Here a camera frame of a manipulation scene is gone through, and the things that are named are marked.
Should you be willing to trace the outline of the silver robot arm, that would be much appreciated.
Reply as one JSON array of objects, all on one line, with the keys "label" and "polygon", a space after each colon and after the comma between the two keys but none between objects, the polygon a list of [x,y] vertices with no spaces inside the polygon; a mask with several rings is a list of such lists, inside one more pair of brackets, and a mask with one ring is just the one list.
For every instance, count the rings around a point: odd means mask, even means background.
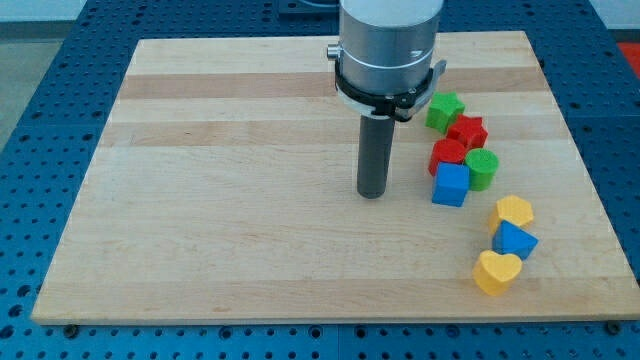
[{"label": "silver robot arm", "polygon": [[427,78],[443,0],[341,0],[340,78],[374,95],[405,93]]}]

